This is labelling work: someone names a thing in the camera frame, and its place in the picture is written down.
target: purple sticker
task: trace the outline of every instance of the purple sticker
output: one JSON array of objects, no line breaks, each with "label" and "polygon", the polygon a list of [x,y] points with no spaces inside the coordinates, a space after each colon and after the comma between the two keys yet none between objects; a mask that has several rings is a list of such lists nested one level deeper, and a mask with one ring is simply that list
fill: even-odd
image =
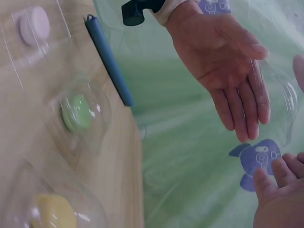
[{"label": "purple sticker", "polygon": [[206,15],[231,13],[231,8],[228,0],[201,0],[199,7]]},{"label": "purple sticker", "polygon": [[244,168],[240,185],[246,191],[254,192],[253,174],[258,168],[263,168],[268,175],[273,175],[271,163],[273,160],[281,157],[281,152],[277,144],[270,139],[265,139],[260,143],[251,146],[242,144],[234,148],[229,153],[232,157],[240,157]]}]

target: sleeve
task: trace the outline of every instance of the sleeve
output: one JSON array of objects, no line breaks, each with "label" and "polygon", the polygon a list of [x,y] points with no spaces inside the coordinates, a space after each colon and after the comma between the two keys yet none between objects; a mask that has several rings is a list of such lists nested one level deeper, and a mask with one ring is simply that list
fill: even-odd
[{"label": "sleeve", "polygon": [[166,0],[162,8],[153,15],[158,20],[161,25],[165,25],[168,21],[169,16],[175,10],[176,7],[181,5],[183,2],[188,0]]}]

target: blue pen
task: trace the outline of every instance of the blue pen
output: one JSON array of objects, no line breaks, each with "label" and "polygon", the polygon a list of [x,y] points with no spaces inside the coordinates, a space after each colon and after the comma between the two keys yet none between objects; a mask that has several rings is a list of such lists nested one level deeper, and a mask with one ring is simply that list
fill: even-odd
[{"label": "blue pen", "polygon": [[85,26],[124,105],[134,106],[132,94],[126,84],[122,72],[118,67],[117,61],[111,51],[111,48],[105,38],[98,18],[89,14],[87,16]]}]

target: hand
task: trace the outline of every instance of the hand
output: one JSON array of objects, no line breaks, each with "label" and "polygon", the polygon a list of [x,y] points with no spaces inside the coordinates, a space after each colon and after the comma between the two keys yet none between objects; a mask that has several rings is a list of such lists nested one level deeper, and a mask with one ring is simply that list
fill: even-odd
[{"label": "hand", "polygon": [[263,169],[254,175],[258,208],[254,228],[304,227],[304,153],[284,154],[272,169],[277,186]]},{"label": "hand", "polygon": [[251,59],[266,58],[267,49],[232,15],[203,15],[191,0],[174,10],[166,27],[183,63],[209,91],[224,126],[243,143],[256,139],[259,120],[270,120],[270,102]]}]

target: green plastic sheet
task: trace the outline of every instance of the green plastic sheet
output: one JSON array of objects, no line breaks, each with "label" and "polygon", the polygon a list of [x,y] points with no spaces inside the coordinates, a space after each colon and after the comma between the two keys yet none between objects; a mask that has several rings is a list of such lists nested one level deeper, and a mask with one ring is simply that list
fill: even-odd
[{"label": "green plastic sheet", "polygon": [[[144,137],[146,227],[252,227],[257,198],[240,184],[247,173],[246,162],[238,157],[240,151],[234,157],[229,155],[240,145],[235,133],[224,128],[208,92],[187,71],[168,32],[148,11],[142,25],[122,24],[121,5],[125,1],[95,0],[95,6],[135,98],[133,113]],[[231,0],[230,5],[239,21],[269,48],[267,65],[286,75],[287,84],[294,89],[292,141],[285,145],[279,137],[286,136],[286,125],[290,124],[284,87],[265,71],[272,120],[261,126],[259,139],[250,144],[255,149],[257,143],[270,139],[281,154],[296,154],[304,148],[304,110],[292,61],[304,53],[304,3]],[[266,160],[261,161],[269,167],[272,157],[264,155]]]}]

